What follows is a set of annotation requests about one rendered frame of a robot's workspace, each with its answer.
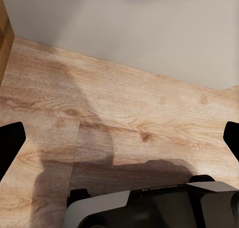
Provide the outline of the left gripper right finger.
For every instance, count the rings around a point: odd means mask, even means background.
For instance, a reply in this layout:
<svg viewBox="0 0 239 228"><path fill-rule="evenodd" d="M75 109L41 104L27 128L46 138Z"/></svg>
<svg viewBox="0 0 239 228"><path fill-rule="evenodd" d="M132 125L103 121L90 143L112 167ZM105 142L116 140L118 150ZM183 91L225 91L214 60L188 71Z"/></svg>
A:
<svg viewBox="0 0 239 228"><path fill-rule="evenodd" d="M228 121L223 139L239 161L239 123Z"/></svg>

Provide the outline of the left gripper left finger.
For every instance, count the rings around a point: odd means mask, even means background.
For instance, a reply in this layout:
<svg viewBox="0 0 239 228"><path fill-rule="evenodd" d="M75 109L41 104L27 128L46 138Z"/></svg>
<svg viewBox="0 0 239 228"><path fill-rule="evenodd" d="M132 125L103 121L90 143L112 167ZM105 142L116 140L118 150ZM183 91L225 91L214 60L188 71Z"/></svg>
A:
<svg viewBox="0 0 239 228"><path fill-rule="evenodd" d="M21 121L0 127L0 181L26 141Z"/></svg>

